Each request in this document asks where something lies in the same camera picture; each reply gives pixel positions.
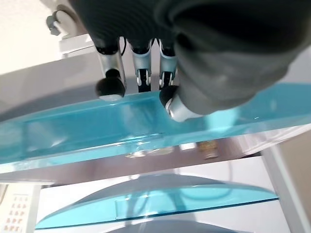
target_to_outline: white wall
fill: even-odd
[[[40,0],[0,0],[0,74],[60,59],[49,15]]]

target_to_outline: curved glass panel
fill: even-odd
[[[309,84],[277,84],[244,105],[183,123],[169,118],[158,92],[29,114],[0,124],[0,173],[311,123],[310,93]]]
[[[206,180],[209,184],[162,189],[158,185],[156,189],[147,191],[139,187],[138,191],[127,194],[118,188],[121,183],[48,215],[37,224],[36,229],[171,215],[277,199],[275,193],[263,188]]]

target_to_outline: gray surface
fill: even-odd
[[[247,233],[186,220],[155,220],[128,225],[109,233]]]

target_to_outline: transparent blue glass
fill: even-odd
[[[269,190],[241,183],[175,174],[151,175],[97,191],[46,216],[36,229],[125,221],[276,199]]]
[[[158,92],[93,100],[0,124],[0,173],[311,123],[311,85],[276,84],[239,107],[183,123]]]

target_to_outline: black rubber fingertip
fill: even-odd
[[[176,92],[178,86],[171,85],[164,87],[160,92],[160,101],[163,107],[165,107],[166,103],[173,97],[174,93]]]
[[[108,77],[98,81],[95,87],[95,92],[98,97],[107,95],[124,96],[125,88],[120,79]]]

